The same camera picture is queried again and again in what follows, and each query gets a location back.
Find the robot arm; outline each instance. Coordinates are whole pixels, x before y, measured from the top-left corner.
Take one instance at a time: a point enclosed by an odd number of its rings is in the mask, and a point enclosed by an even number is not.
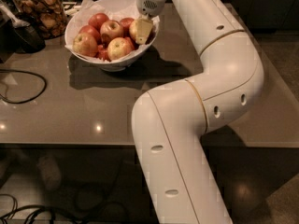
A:
[[[141,14],[158,15],[139,0]],[[200,137],[246,113],[263,88],[263,64],[243,27],[220,0],[172,0],[204,72],[143,94],[133,135],[161,223],[232,223]]]

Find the gray countertop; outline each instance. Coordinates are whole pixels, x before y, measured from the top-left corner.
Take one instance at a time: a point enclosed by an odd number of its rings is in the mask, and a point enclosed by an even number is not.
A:
[[[131,113],[148,89],[202,72],[192,42],[172,4],[160,16],[152,47],[129,68],[109,73],[79,60],[64,37],[46,41],[34,54],[14,53],[3,68],[42,75],[47,89],[22,105],[0,102],[0,143],[133,145]],[[37,93],[42,82],[24,74],[1,74],[0,92],[11,99]]]

